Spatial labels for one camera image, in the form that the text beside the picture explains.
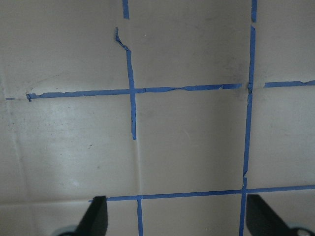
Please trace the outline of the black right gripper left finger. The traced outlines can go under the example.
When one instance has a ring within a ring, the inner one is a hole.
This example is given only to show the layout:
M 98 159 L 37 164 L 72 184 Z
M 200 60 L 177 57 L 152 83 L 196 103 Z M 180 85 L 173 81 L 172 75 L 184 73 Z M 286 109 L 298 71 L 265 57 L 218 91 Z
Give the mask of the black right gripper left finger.
M 104 236 L 108 228 L 106 196 L 94 197 L 75 230 L 76 236 Z

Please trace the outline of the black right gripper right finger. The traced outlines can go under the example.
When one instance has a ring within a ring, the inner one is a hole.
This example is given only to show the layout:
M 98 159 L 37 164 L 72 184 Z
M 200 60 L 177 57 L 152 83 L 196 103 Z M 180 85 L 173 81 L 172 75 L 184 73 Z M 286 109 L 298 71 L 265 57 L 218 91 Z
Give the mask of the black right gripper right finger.
M 288 236 L 290 228 L 258 194 L 248 194 L 246 226 L 252 236 Z

